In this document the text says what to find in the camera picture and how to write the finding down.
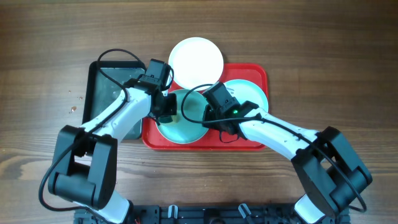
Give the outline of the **light blue plate right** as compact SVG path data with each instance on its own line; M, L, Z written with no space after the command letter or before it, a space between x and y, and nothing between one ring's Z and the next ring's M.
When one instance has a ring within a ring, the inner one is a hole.
M224 85L231 96L235 97L239 103L243 104L245 101L251 101L266 112L269 111L267 96L255 83L248 80L235 79L224 82Z

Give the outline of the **light blue plate front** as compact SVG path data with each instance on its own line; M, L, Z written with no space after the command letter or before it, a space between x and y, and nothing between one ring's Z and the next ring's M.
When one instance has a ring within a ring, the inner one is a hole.
M182 116L181 104L187 92L188 90L186 89L179 89L172 92L177 97L177 114L172 116L171 123L161 123L157 127L164 138L177 144L195 142L208 132L208 128L203 127L202 124L192 123ZM183 111L188 118L202 121L207 104L207 101L200 93L193 91L184 101Z

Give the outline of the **light blue plate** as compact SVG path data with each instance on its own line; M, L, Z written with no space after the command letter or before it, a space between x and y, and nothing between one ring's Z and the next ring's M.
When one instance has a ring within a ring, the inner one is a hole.
M186 89L179 89L172 92L177 97L177 114L172 116L171 123L161 123L157 127L164 138L177 144L195 142L208 132L208 128L203 127L202 124L192 123L182 116L181 104L187 92L188 90ZM188 118L202 121L207 104L207 101L200 93L193 91L184 101L183 111Z
M224 82L224 85L231 96L235 97L239 103L243 104L245 101L251 101L266 112L269 111L267 96L255 83L248 80L235 79Z

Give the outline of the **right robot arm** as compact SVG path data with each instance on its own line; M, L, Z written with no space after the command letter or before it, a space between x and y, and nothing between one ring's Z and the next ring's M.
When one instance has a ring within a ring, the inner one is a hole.
M305 191L295 213L307 223L336 218L373 181L370 171L336 128L305 129L246 100L240 103L221 83L203 92L208 102L203 125L258 142L287 158Z

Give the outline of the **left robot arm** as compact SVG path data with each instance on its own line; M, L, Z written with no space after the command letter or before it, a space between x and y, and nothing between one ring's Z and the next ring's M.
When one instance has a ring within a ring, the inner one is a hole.
M152 59L145 73L121 85L119 97L101 114L78 128L62 128L40 186L105 223L134 223L133 203L115 189L118 145L141 119L176 114L176 96L163 94L173 74L170 65Z

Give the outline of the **red plastic tray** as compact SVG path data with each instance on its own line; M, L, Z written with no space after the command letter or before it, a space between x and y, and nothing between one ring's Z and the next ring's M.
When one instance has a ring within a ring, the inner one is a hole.
M226 63L220 80L227 82L234 79L253 82L266 96L269 95L267 73L258 64ZM227 133L220 135L218 131L212 129L193 143L177 144L164 138L155 121L149 118L143 121L141 139L147 147L163 151L259 151L265 148L265 145L258 142L238 139L236 136Z

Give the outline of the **white round plate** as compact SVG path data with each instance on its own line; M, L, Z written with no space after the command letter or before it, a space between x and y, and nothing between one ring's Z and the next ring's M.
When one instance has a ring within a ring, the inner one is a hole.
M224 59L221 50L210 40L190 37L180 41L169 55L174 83L183 89L214 84L221 78Z

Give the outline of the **black metal tray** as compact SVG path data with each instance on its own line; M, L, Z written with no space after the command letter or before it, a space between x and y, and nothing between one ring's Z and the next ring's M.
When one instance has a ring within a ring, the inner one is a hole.
M96 135L105 134L118 140L137 139L141 136L141 120L150 111L149 96L145 91L133 87L122 90L120 85L130 79L136 79L145 73L137 62L93 62L89 68L85 96L83 121L80 125L85 131L91 131L119 106L122 108L99 129Z

